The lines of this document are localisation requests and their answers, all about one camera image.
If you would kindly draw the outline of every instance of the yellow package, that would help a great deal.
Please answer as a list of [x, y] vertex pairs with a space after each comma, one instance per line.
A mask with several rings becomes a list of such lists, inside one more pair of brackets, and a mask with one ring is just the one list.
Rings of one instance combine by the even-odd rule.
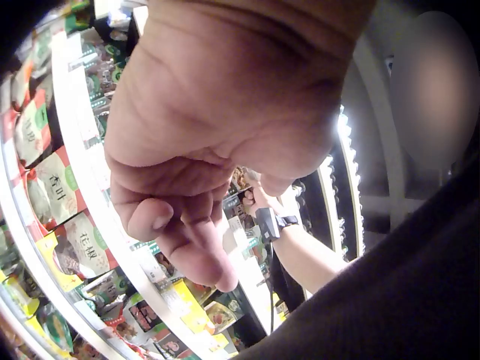
[[55, 233], [52, 232], [48, 234], [43, 239], [37, 241], [35, 244], [40, 250], [42, 257], [44, 258], [50, 271], [56, 278], [58, 284], [60, 285], [63, 291], [68, 292], [70, 290], [73, 290], [77, 286], [83, 283], [83, 281], [77, 275], [64, 274], [60, 270], [60, 267], [55, 263], [54, 251], [55, 251], [55, 246], [58, 245], [58, 241], [55, 236]]
[[195, 297], [193, 297], [190, 290], [188, 290], [183, 279], [175, 282], [173, 287], [189, 309], [188, 314], [181, 317], [182, 321], [193, 331], [194, 334], [206, 330], [213, 335], [215, 332], [215, 326], [208, 318], [205, 310], [203, 310], [197, 300], [195, 300]]

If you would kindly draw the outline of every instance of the sleeve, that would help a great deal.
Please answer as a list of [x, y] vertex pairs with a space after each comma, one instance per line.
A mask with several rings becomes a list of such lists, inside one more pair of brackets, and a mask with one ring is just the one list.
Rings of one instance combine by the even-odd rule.
[[235, 359], [478, 359], [479, 182], [476, 158]]

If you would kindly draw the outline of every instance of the store shelf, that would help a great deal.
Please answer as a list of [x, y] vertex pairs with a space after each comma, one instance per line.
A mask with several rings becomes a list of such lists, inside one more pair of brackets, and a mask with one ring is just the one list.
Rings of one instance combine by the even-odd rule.
[[[61, 61], [62, 49], [66, 41], [65, 34], [54, 37], [53, 58]], [[147, 276], [147, 273], [151, 276], [150, 272], [142, 267], [145, 264], [141, 264], [141, 260], [133, 261], [137, 254], [132, 252], [130, 245], [138, 241], [126, 234], [112, 203], [106, 200], [102, 192], [104, 189], [99, 185], [108, 180], [108, 171], [96, 168], [96, 162], [93, 161], [103, 152], [103, 145], [95, 145], [94, 153], [91, 151], [92, 148], [87, 150], [84, 145], [85, 134], [89, 129], [95, 131], [96, 125], [90, 108], [83, 66], [68, 72], [68, 63], [64, 61], [60, 64], [54, 63], [53, 71], [60, 129], [68, 158], [87, 208], [105, 243], [133, 286], [171, 332], [201, 359], [222, 358], [223, 354], [220, 350], [212, 353], [208, 349], [205, 342], [209, 339], [204, 334], [194, 335], [176, 312], [169, 308], [168, 303], [152, 282], [154, 279]]]
[[350, 147], [349, 138], [352, 129], [347, 125], [348, 117], [342, 113], [343, 107], [338, 117], [338, 134], [340, 147], [347, 166], [348, 182], [353, 205], [353, 215], [355, 222], [355, 237], [357, 244], [357, 257], [362, 256], [365, 250], [363, 243], [363, 217], [361, 216], [359, 183], [360, 175], [357, 174], [358, 164], [355, 162], [355, 150]]
[[25, 324], [23, 324], [21, 321], [22, 318], [20, 314], [13, 313], [11, 310], [13, 306], [15, 306], [13, 303], [9, 306], [3, 299], [3, 296], [0, 295], [0, 311], [17, 335], [20, 336], [23, 341], [42, 359], [54, 359], [54, 357], [47, 351], [46, 346], [37, 341], [30, 331], [27, 330]]
[[[230, 220], [226, 220], [224, 214], [224, 221], [228, 221], [229, 224], [223, 235], [224, 249], [227, 251], [228, 257], [235, 268], [239, 284], [255, 315], [262, 324], [265, 333], [270, 335], [270, 290], [264, 282], [264, 276], [257, 260], [254, 257], [250, 257], [247, 260], [243, 258], [241, 252], [248, 246], [248, 240], [239, 218], [235, 216]], [[280, 324], [280, 318], [274, 312], [274, 330]]]
[[27, 231], [26, 224], [23, 222], [23, 219], [20, 218], [21, 210], [13, 197], [13, 189], [5, 168], [5, 163], [8, 161], [4, 158], [5, 154], [2, 146], [1, 148], [0, 189], [2, 189], [2, 191], [0, 192], [0, 204], [21, 257], [28, 265], [42, 291], [50, 299], [55, 308], [64, 316], [65, 320], [104, 356], [109, 359], [122, 359], [123, 357], [103, 340], [96, 330], [91, 328], [84, 317], [70, 304], [65, 297], [65, 293], [57, 286], [47, 270], [47, 266], [43, 262], [41, 255], [36, 251], [30, 234]]
[[148, 18], [148, 7], [140, 6], [133, 9], [133, 18], [137, 24], [137, 31], [140, 36], [144, 34], [145, 23]]

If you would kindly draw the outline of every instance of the led light strip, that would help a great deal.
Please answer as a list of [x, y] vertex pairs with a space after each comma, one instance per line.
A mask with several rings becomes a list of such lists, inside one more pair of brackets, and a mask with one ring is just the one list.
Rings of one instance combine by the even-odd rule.
[[365, 251], [363, 243], [363, 216], [361, 215], [360, 204], [360, 175], [358, 172], [358, 163], [355, 161], [356, 151], [352, 149], [350, 134], [351, 127], [347, 125], [348, 117], [343, 113], [343, 106], [340, 107], [340, 115], [338, 116], [338, 134], [340, 138], [340, 147], [342, 148], [343, 157], [347, 166], [348, 182], [350, 185], [350, 193], [353, 204], [353, 215], [355, 221], [355, 235], [357, 240], [357, 257], [362, 256]]

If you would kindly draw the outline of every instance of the finger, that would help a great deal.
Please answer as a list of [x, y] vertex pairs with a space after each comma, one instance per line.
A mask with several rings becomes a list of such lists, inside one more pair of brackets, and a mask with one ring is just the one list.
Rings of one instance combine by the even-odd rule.
[[244, 197], [244, 198], [242, 199], [242, 202], [243, 202], [243, 204], [246, 205], [246, 206], [252, 206], [252, 205], [255, 203], [254, 200], [247, 199], [246, 197]]
[[185, 200], [181, 220], [186, 226], [189, 239], [198, 248], [215, 258], [216, 264], [220, 264], [217, 288], [221, 291], [231, 291], [237, 286], [238, 281], [228, 256], [223, 250], [222, 238], [212, 221], [213, 206], [213, 196], [209, 192], [188, 198]]
[[140, 241], [154, 240], [174, 215], [174, 209], [166, 201], [125, 189], [114, 178], [110, 194], [123, 228]]
[[222, 265], [206, 249], [191, 241], [185, 225], [173, 219], [156, 239], [161, 252], [194, 283], [214, 286], [222, 277]]
[[292, 184], [294, 179], [282, 179], [276, 176], [262, 174], [262, 188], [270, 196], [280, 196]]

